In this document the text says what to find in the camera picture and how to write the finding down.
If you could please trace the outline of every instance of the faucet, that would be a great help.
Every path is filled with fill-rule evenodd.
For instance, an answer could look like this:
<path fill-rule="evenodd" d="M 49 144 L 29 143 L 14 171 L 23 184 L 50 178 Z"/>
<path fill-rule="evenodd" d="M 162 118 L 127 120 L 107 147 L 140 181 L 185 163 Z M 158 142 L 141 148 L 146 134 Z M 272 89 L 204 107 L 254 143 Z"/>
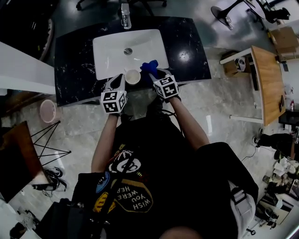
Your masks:
<path fill-rule="evenodd" d="M 130 19 L 130 8 L 128 3 L 121 4 L 121 15 L 122 15 L 121 24 L 123 25 L 123 28 L 130 29 L 132 25 Z"/>

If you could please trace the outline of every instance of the office chair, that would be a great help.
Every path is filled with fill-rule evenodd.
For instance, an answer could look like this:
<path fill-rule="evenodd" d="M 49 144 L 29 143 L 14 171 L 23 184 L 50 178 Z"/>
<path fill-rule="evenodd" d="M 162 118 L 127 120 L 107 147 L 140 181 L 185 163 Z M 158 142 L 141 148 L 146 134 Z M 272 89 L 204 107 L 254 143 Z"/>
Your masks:
<path fill-rule="evenodd" d="M 82 7 L 81 7 L 81 3 L 84 2 L 85 0 L 80 0 L 77 5 L 76 5 L 76 8 L 77 10 L 82 10 Z M 128 0 L 128 4 L 131 6 L 133 4 L 135 4 L 136 2 L 142 2 L 144 7 L 146 8 L 146 10 L 148 10 L 149 14 L 151 16 L 154 16 L 154 13 L 153 11 L 151 10 L 148 2 L 154 2 L 154 1 L 159 1 L 159 2 L 163 2 L 162 6 L 163 7 L 166 7 L 167 6 L 167 0 Z M 103 6 L 105 7 L 107 5 L 107 0 L 103 0 Z"/>

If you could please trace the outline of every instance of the blue object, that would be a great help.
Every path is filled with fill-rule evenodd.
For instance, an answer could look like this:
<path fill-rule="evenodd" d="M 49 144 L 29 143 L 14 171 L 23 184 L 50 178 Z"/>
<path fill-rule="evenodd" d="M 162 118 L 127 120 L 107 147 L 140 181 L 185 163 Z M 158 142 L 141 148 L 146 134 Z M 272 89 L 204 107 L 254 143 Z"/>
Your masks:
<path fill-rule="evenodd" d="M 151 73 L 156 79 L 159 79 L 158 72 L 157 72 L 157 66 L 158 61 L 153 60 L 150 63 L 143 63 L 140 67 L 141 71 L 145 71 L 147 73 Z"/>

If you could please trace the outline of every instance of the white cup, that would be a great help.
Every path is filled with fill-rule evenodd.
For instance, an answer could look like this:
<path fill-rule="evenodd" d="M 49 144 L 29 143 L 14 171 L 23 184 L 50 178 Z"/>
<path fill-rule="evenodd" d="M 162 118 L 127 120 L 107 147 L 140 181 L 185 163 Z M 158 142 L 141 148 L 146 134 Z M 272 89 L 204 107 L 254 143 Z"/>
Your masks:
<path fill-rule="evenodd" d="M 128 70 L 125 74 L 126 82 L 129 85 L 136 85 L 140 81 L 141 75 L 137 70 Z"/>

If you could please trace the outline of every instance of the white table leg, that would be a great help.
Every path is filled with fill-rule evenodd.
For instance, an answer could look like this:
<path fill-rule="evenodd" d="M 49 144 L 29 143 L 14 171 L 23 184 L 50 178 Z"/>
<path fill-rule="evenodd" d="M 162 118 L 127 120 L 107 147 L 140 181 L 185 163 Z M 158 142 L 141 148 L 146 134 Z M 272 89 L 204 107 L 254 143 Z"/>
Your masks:
<path fill-rule="evenodd" d="M 235 120 L 241 120 L 241 121 L 247 121 L 247 122 L 263 124 L 263 119 L 257 119 L 257 118 L 251 118 L 251 117 L 240 117 L 240 116 L 233 116 L 233 115 L 230 115 L 229 118 L 231 120 L 235 119 Z"/>
<path fill-rule="evenodd" d="M 234 54 L 234 55 L 232 55 L 232 56 L 230 56 L 228 58 L 223 59 L 222 61 L 220 61 L 220 65 L 223 65 L 224 63 L 233 61 L 233 60 L 235 60 L 237 58 L 240 58 L 240 57 L 248 55 L 248 54 L 251 54 L 251 48 L 248 48 L 248 49 L 246 49 L 244 51 L 241 51 L 241 52 L 236 53 L 236 54 Z"/>

